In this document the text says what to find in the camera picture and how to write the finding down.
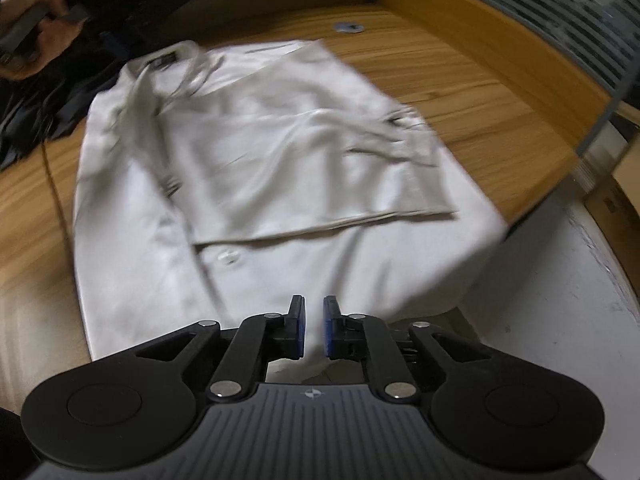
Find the white shirt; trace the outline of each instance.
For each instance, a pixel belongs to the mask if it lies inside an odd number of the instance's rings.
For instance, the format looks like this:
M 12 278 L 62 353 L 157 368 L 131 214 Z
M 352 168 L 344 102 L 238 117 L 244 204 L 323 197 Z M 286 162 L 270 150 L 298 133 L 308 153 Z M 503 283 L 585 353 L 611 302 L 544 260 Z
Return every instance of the white shirt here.
M 176 52 L 154 70 L 149 59 Z M 457 206 L 453 212 L 452 205 Z M 94 359 L 201 319 L 232 328 L 306 297 L 386 320 L 456 306 L 505 224 L 423 118 L 320 42 L 178 44 L 92 105 L 76 266 Z

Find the metal grommet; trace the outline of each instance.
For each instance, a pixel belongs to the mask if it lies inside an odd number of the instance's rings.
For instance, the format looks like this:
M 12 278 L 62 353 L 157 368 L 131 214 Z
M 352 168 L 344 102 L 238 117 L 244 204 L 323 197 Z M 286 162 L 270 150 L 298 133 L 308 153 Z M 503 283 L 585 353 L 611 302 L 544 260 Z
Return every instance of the metal grommet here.
M 242 391 L 242 386 L 235 381 L 218 381 L 210 386 L 209 391 L 216 397 L 232 397 Z
M 160 114 L 161 109 L 158 108 L 158 110 L 156 110 L 156 115 Z M 170 177 L 165 183 L 164 183 L 164 193 L 167 196 L 167 198 L 171 198 L 177 191 L 180 190 L 180 188 L 182 187 L 182 183 L 174 178 L 174 177 Z
M 364 26 L 359 23 L 338 22 L 334 23 L 334 30 L 336 32 L 346 32 L 347 34 L 357 34 L 364 31 Z
M 385 388 L 385 393 L 394 399 L 406 399 L 417 393 L 415 386 L 409 383 L 391 383 Z

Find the person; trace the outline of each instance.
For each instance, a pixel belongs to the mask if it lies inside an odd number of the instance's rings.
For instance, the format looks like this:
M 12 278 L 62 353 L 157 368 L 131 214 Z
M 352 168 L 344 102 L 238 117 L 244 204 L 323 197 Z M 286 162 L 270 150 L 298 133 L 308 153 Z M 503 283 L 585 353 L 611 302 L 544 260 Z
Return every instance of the person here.
M 11 25 L 37 3 L 49 4 L 54 17 L 53 19 L 45 18 L 38 25 L 40 32 L 37 44 L 40 56 L 36 61 L 17 72 L 11 72 L 0 65 L 0 77 L 2 78 L 22 80 L 37 74 L 68 49 L 82 31 L 82 23 L 73 25 L 60 20 L 69 12 L 66 0 L 0 0 L 0 30 Z

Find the shirt button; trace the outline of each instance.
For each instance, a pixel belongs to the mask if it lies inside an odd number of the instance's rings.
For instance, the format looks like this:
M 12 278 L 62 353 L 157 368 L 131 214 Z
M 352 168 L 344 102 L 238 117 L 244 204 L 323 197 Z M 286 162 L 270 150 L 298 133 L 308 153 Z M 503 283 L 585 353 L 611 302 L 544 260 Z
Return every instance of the shirt button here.
M 223 265 L 233 265 L 240 259 L 238 251 L 226 250 L 218 255 L 218 261 Z

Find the floor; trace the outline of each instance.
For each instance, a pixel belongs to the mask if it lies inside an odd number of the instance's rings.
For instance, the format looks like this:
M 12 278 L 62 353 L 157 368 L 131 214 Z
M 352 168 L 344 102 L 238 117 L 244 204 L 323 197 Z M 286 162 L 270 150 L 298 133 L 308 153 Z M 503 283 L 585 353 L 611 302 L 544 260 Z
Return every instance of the floor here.
M 582 189 L 562 185 L 498 249 L 460 309 L 482 342 L 590 387 L 606 413 L 591 466 L 640 477 L 640 310 Z

